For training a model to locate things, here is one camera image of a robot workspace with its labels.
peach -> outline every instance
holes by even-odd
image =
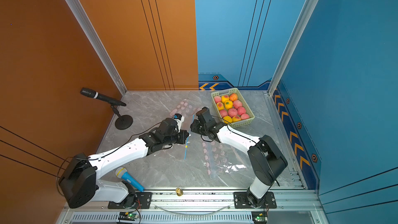
[[[233,105],[233,103],[232,103],[232,101],[226,101],[225,103],[224,103],[224,105],[225,105],[225,109],[226,110],[229,110],[229,109],[231,109],[234,105]]]
[[[241,115],[241,117],[240,117],[242,120],[245,120],[245,119],[248,119],[248,118],[250,118],[250,116],[249,116],[249,114],[247,114],[247,113],[244,113],[244,114],[242,114]]]
[[[221,97],[221,102],[224,104],[226,101],[229,101],[229,96],[228,95],[223,95]]]
[[[221,96],[216,96],[216,97],[214,97],[214,102],[216,102],[216,104],[218,103],[218,102],[221,102]]]
[[[231,94],[229,97],[230,101],[236,101],[237,99],[238,99],[238,95],[236,93]]]
[[[228,110],[228,115],[232,118],[233,116],[238,115],[238,111],[235,108],[231,108]]]
[[[222,109],[224,109],[224,105],[222,104],[222,102],[218,102],[217,104],[217,109],[220,111]]]
[[[234,101],[234,107],[238,109],[239,107],[243,106],[242,102],[240,100]]]
[[[224,123],[226,124],[231,124],[232,123],[232,118],[229,116],[225,116],[222,118],[224,120]]]
[[[242,119],[239,117],[239,116],[233,116],[232,117],[232,122],[238,122],[238,121],[241,121]]]
[[[220,110],[220,115],[223,118],[225,116],[228,116],[228,112],[225,109],[222,109],[222,110]]]
[[[244,107],[239,107],[239,108],[238,108],[238,115],[242,115],[242,114],[244,114],[244,113],[246,113],[246,108],[244,108]]]

yellow chevron arrow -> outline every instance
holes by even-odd
[[[202,89],[203,91],[205,91],[206,89],[204,89],[204,87],[207,86],[208,83],[203,84],[201,87],[199,87],[199,89]]]
[[[276,106],[276,98],[280,98],[280,95],[275,95],[275,106]]]
[[[214,87],[217,86],[218,83],[214,84],[213,86],[210,87],[211,90],[215,91]]]
[[[281,106],[284,107],[285,105],[283,103],[278,103],[278,112],[281,112]]]
[[[287,114],[287,112],[282,111],[282,123],[283,123],[283,116],[284,115],[289,116],[289,114]]]
[[[308,164],[308,166],[310,165],[310,162],[307,161],[307,159],[303,158],[302,156],[300,156],[300,168],[302,170],[302,163],[305,162],[306,164]]]
[[[299,138],[296,133],[290,132],[290,143],[292,143],[292,136]]]
[[[298,145],[297,143],[295,143],[295,154],[297,155],[297,148],[301,149],[302,151],[304,151],[304,149],[302,148],[302,146]]]

yellow fruit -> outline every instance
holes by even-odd
[[[231,108],[234,106],[234,104],[232,103],[232,101],[226,101],[226,102],[224,103],[224,105],[225,105],[225,109],[226,109],[226,110],[229,110],[229,109],[231,109]]]
[[[218,102],[217,104],[217,109],[220,111],[222,109],[224,109],[224,105],[221,102]]]
[[[228,95],[223,95],[221,97],[221,102],[224,104],[226,101],[229,101],[229,96]]]
[[[238,99],[238,95],[236,93],[231,94],[231,96],[229,97],[230,101],[236,101]]]
[[[232,123],[232,118],[229,116],[225,116],[222,118],[226,124]]]
[[[233,116],[232,117],[232,122],[238,122],[238,121],[241,121],[242,119],[239,117],[239,116]]]

microphone stand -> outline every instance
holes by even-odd
[[[111,104],[112,111],[118,116],[117,120],[115,121],[115,127],[118,130],[125,130],[132,125],[133,119],[130,115],[120,115],[117,108]]]

gray marble surface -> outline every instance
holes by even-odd
[[[134,118],[132,126],[126,130],[117,130],[115,118],[105,134],[98,153],[105,152],[125,143],[132,134],[140,133],[155,123],[170,117],[173,110],[185,114],[182,129],[189,130],[192,114],[197,109],[208,107],[212,115],[216,110],[212,106],[210,91],[129,91],[122,101],[126,107],[119,107],[120,113]],[[249,124],[236,129],[253,135],[272,137],[277,145],[279,141],[272,124],[262,91],[241,91],[250,109],[256,116]],[[147,157],[124,165],[127,171],[146,189],[152,187],[238,187],[248,188],[255,177],[247,154],[226,144],[208,143],[200,135],[191,133],[185,145],[177,145],[161,150]],[[102,179],[118,182],[115,172],[109,172]],[[278,177],[281,186],[294,186],[289,169]]]

